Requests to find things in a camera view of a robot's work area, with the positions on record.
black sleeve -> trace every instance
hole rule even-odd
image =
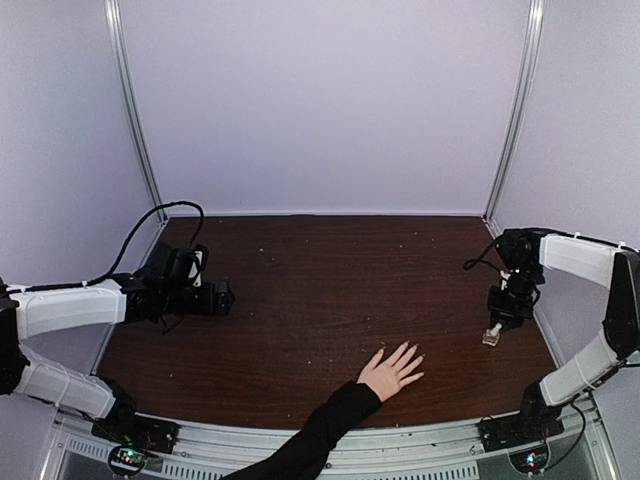
[[[375,413],[381,405],[378,396],[367,385],[346,383],[316,409],[302,430],[271,457],[225,479],[315,479],[338,440]]]

human hand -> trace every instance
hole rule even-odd
[[[389,400],[404,387],[424,376],[424,372],[409,376],[424,360],[423,354],[409,363],[417,350],[418,344],[409,348],[409,342],[405,342],[387,360],[380,363],[384,356],[384,349],[381,348],[360,372],[358,383],[368,385],[381,402]]]

white wall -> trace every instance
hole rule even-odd
[[[136,164],[104,3],[0,1],[0,275],[9,283],[88,279],[112,263],[151,206]],[[150,222],[122,266],[138,265]],[[34,337],[88,371],[104,328]],[[0,397],[0,476],[36,478],[55,410]]]
[[[160,190],[208,213],[480,214],[528,8],[123,2]]]
[[[497,211],[500,227],[548,226],[640,246],[640,3],[547,2],[523,131]],[[607,294],[548,276],[542,311],[566,360],[593,338]],[[640,472],[640,375],[596,397],[623,478]]]

dark wood surface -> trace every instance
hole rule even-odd
[[[172,219],[162,239],[186,244],[195,224]],[[381,345],[411,340],[427,354],[425,377],[364,426],[517,410],[553,362],[534,323],[481,344],[497,275],[461,264],[490,240],[477,218],[207,218],[205,279],[228,279],[232,314],[188,317],[165,337],[150,322],[120,325],[100,374],[144,413],[299,428]]]

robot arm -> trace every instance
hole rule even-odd
[[[492,325],[505,330],[532,316],[532,292],[544,283],[543,269],[564,271],[609,290],[607,311],[598,335],[571,360],[524,392],[515,416],[483,421],[487,451],[559,433],[562,407],[586,389],[595,389],[640,349],[640,254],[614,245],[543,229],[514,229],[496,239],[496,250],[511,275],[492,287]]]
[[[609,290],[603,328],[596,338],[540,384],[548,405],[566,405],[584,389],[595,389],[602,377],[640,348],[640,255],[620,247],[549,235],[540,244],[540,264]]]
[[[164,314],[226,315],[234,302],[226,283],[202,282],[208,252],[159,243],[145,266],[93,286],[0,292],[0,394],[21,393],[84,412],[114,416],[135,403],[113,382],[66,368],[21,342],[41,333],[84,325],[158,322]]]

